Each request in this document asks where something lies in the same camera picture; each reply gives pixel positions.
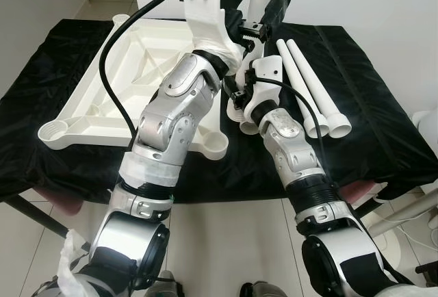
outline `black table cover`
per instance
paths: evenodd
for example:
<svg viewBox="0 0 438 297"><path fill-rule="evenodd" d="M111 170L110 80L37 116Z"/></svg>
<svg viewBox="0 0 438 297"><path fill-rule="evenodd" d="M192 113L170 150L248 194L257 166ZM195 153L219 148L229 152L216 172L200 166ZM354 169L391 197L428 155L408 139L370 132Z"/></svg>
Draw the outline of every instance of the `black table cover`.
<svg viewBox="0 0 438 297"><path fill-rule="evenodd" d="M0 200L39 186L107 201L124 148L72 145L54 151L37 137L53 120L96 55L112 22L62 20L31 57L0 100ZM438 160L399 106L366 54L342 27L282 24L266 45L276 54L277 38L293 38L339 110L350 119L345 138L324 137L334 180L388 181L393 194L438 177ZM190 152L175 190L175 202L242 201L284 197L273 161L258 135L240 133L225 113L220 124L229 138L226 156L213 162ZM281 105L302 123L294 97L281 92ZM316 140L308 141L319 152Z"/></svg>

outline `black cable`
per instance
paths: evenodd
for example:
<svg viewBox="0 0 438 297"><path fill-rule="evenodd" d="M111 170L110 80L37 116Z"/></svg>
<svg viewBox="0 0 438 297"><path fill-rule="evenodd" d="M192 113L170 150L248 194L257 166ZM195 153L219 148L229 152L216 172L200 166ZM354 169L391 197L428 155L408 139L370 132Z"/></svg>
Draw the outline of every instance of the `black cable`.
<svg viewBox="0 0 438 297"><path fill-rule="evenodd" d="M103 87L107 91L109 97L116 105L118 111L122 114L122 117L125 119L126 124L128 125L129 131L131 132L131 137L135 138L136 136L136 128L132 123L128 113L124 109L122 103L118 100L117 96L114 94L114 91L111 88L111 85L108 81L107 74L105 71L105 62L108 57L108 53L111 48L114 46L116 41L122 36L122 34L129 29L139 18L144 16L147 12L151 11L153 8L157 7L165 0L152 0L150 3L146 4L143 8L139 9L136 13L134 13L130 18L128 18L112 35L109 37L107 43L102 49L102 54L99 59L99 73L101 75L101 81Z"/></svg>
<svg viewBox="0 0 438 297"><path fill-rule="evenodd" d="M286 90L291 92L293 95L298 97L300 99L300 101L305 105L305 107L309 110L310 116L312 117L313 122L315 123L316 137L317 137L318 142L320 144L321 166L322 166L322 169L324 169L324 171L326 172L326 176L329 179L329 181L332 182L329 167L327 166L327 162L326 162L326 153L324 150L324 143L322 141L321 129L320 129L320 126L318 124L318 119L316 118L315 112L313 111L309 102L307 102L307 100L304 98L304 96L301 95L299 92L297 92L295 89L293 89L291 86L289 86L285 83L282 83L280 81L273 80L273 79L266 79L266 78L258 78L258 77L254 78L253 81L259 81L261 83L273 83L274 85L278 85L278 86L281 86L282 88L285 88Z"/></svg>
<svg viewBox="0 0 438 297"><path fill-rule="evenodd" d="M315 112L312 110L310 104L306 101L306 99L299 92L297 92L295 89L293 89L291 86L289 86L285 83L281 83L280 81L266 79L266 78L255 78L255 79L253 79L253 81L259 81L261 83L273 83L274 85L278 85L278 86L281 86L282 88L286 88L288 91L290 91L296 97L298 97L302 101L302 103L306 106L306 108L309 110L310 115L315 123L316 135L317 135L318 141L320 143L322 167L323 167L324 171L326 172L327 177L330 179L330 181L332 181L330 173L329 173L328 168L326 166L326 155L325 155L324 145L322 143L322 136L321 136L320 127L318 125L318 119L316 118ZM340 200L347 203L346 200L344 199L344 197L339 193L339 191L337 191L337 195L338 195ZM358 223L362 226L362 228L365 230L365 232L368 234L368 236L372 240L370 234L368 233L368 230L366 229L365 225L363 225L361 219L357 216L356 212L353 209L351 209L351 210L352 210L353 217L355 217L355 219L358 221ZM388 262L388 260L386 260L386 258L382 255L382 253L380 251L379 251L379 253L381 254L384 269L386 269L389 273L391 273L391 275L395 278L395 280L397 280L399 283L413 285L413 283L407 277L405 277L403 274L394 270L394 268L391 266L391 264Z"/></svg>

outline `metal rod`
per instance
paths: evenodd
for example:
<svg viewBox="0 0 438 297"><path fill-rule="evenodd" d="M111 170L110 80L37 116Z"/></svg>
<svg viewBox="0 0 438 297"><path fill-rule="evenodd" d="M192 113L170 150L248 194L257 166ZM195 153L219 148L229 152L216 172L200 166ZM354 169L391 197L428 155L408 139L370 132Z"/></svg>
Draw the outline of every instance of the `metal rod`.
<svg viewBox="0 0 438 297"><path fill-rule="evenodd" d="M60 237L63 238L66 237L68 229L64 225L62 225L57 220L47 215L45 212L43 212L38 207L34 206L32 203L30 203L23 197L15 196L13 198L6 200L5 203L15 208L22 214L25 214L27 217L31 218L37 223L40 223L42 226L48 228L50 231L58 234ZM85 251L90 251L90 244L86 242L82 246L82 249L84 249Z"/></svg>

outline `white tape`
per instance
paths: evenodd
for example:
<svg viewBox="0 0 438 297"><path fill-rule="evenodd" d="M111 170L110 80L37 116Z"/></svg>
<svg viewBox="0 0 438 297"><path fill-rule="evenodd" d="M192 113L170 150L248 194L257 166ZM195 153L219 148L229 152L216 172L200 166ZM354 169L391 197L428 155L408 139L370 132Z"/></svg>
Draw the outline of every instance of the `white tape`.
<svg viewBox="0 0 438 297"><path fill-rule="evenodd" d="M83 254L85 243L75 230L69 230L61 250L61 259L57 268L57 284L65 297L99 297L96 290L83 280L78 280L70 270L70 264Z"/></svg>

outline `white wall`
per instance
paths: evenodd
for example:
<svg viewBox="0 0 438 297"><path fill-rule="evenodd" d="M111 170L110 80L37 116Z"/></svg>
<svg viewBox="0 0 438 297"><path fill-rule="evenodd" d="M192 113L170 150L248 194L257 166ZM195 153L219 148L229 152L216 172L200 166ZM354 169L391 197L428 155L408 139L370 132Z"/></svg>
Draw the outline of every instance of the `white wall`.
<svg viewBox="0 0 438 297"><path fill-rule="evenodd" d="M84 0L0 0L0 97L18 77L49 30L72 18Z"/></svg>
<svg viewBox="0 0 438 297"><path fill-rule="evenodd" d="M411 114L437 106L437 7L437 0L292 0L285 21L345 27ZM182 16L177 0L167 1L149 15Z"/></svg>

